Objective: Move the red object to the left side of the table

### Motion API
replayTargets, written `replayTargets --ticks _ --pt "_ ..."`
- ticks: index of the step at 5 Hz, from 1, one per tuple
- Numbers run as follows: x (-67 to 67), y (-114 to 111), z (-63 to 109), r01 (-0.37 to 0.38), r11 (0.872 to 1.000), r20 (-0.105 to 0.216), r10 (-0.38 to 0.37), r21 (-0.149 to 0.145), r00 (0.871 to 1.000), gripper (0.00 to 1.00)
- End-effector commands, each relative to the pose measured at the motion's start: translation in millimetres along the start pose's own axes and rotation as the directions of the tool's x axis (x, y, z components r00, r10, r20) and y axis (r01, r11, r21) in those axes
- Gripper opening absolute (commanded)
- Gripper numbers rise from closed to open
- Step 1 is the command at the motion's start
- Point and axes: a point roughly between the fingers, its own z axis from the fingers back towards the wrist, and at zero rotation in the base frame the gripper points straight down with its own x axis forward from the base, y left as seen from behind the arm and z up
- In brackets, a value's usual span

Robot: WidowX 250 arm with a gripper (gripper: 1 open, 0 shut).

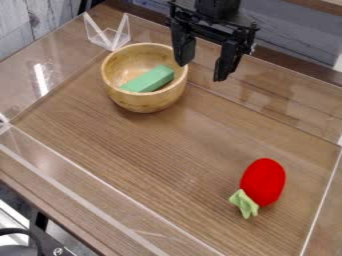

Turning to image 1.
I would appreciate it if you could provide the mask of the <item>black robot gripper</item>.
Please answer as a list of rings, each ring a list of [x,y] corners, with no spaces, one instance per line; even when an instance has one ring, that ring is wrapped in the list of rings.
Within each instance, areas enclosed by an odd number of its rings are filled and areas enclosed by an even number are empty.
[[[235,71],[242,53],[251,54],[259,26],[239,11],[242,0],[169,0],[174,58],[179,66],[195,56],[197,37],[222,44],[214,81]]]

